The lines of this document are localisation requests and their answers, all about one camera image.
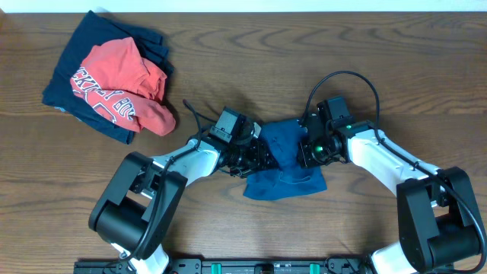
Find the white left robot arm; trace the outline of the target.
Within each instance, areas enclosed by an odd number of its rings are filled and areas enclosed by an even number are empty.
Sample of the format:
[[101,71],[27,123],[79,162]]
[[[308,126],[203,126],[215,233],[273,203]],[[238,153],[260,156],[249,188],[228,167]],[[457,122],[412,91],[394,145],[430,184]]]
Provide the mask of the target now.
[[169,258],[161,242],[191,183],[218,170],[246,178],[278,167],[259,134],[257,123],[228,135],[206,126],[169,154],[126,155],[88,220],[89,228],[119,251],[99,272],[163,273]]

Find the blue polo shirt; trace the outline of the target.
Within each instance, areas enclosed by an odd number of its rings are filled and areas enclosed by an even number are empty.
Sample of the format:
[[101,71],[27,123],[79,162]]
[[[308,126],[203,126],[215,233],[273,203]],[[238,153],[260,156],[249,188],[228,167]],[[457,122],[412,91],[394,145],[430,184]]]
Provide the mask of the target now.
[[278,166],[248,176],[243,195],[249,199],[272,201],[327,190],[321,169],[303,168],[298,163],[298,143],[306,135],[296,119],[264,125],[260,136]]

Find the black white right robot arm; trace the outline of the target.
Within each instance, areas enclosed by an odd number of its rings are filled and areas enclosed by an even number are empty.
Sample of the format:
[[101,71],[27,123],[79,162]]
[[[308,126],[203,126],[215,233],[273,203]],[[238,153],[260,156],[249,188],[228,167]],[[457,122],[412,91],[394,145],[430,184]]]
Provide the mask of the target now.
[[299,144],[303,167],[354,164],[396,197],[399,240],[369,255],[361,273],[456,273],[454,264],[472,256],[486,263],[486,232],[466,172],[441,169],[414,157],[378,129],[348,114],[309,114],[300,121],[307,137]]

